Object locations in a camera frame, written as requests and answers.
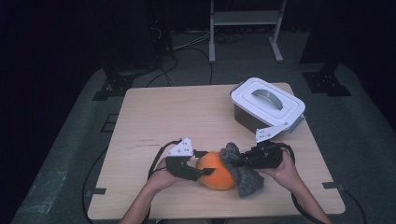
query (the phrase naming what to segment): plastic container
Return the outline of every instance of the plastic container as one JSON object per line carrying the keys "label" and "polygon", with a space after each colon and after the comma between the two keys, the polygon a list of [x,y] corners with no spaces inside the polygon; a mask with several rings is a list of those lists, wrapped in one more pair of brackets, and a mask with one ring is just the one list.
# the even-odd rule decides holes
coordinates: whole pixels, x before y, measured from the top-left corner
{"label": "plastic container", "polygon": [[234,118],[254,133],[260,129],[273,136],[282,131],[291,133],[304,120],[303,101],[256,77],[238,85],[231,97]]}

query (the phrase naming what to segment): white container lid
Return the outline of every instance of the white container lid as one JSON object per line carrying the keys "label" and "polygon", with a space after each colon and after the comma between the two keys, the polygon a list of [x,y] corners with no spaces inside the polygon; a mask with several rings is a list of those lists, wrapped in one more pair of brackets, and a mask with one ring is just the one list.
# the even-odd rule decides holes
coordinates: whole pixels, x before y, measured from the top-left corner
{"label": "white container lid", "polygon": [[300,123],[305,111],[303,101],[257,77],[239,85],[231,96],[233,103],[251,116],[269,126],[282,125],[282,131]]}

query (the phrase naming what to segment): metal shelf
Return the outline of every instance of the metal shelf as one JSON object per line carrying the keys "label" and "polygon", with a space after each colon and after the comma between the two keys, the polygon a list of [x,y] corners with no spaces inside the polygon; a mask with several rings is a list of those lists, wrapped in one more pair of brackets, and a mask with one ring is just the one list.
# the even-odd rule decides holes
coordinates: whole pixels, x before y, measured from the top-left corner
{"label": "metal shelf", "polygon": [[278,14],[278,10],[215,12],[214,25],[276,24]]}

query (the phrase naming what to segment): wooden table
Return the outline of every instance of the wooden table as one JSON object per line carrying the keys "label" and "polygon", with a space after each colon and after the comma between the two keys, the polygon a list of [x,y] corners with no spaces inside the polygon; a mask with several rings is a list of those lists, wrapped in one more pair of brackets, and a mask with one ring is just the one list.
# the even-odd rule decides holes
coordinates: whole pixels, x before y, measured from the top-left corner
{"label": "wooden table", "polygon": [[[275,85],[291,93],[288,84]],[[228,142],[236,143],[241,152],[254,147],[255,134],[233,118],[230,91],[234,87],[128,90],[96,185],[106,193],[93,195],[89,217],[121,218],[145,184],[158,150],[168,142],[190,137],[193,148],[206,151],[220,151]],[[345,205],[337,189],[322,186],[332,177],[306,121],[293,133],[281,133],[275,139],[293,148],[297,169],[325,212],[343,213]],[[213,190],[199,182],[177,182],[154,198],[150,218],[299,215],[290,193],[272,177],[263,176],[264,189],[246,199],[239,198],[237,188]]]}

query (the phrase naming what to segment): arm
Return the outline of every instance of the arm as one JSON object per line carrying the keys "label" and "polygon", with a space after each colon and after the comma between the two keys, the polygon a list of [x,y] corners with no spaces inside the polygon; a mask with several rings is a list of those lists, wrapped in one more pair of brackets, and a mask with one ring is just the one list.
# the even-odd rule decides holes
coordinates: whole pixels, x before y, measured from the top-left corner
{"label": "arm", "polygon": [[171,175],[165,167],[165,159],[162,159],[148,182],[140,190],[134,202],[122,217],[120,224],[140,224],[149,211],[151,202],[161,190],[169,188],[181,178]]}
{"label": "arm", "polygon": [[[325,214],[309,188],[300,178],[294,162],[286,149],[283,149],[283,161],[276,169],[260,169],[258,171],[270,175],[280,186],[294,194],[301,207],[309,215],[326,224],[332,224],[330,218]],[[305,220],[306,223],[312,223],[308,219]]]}

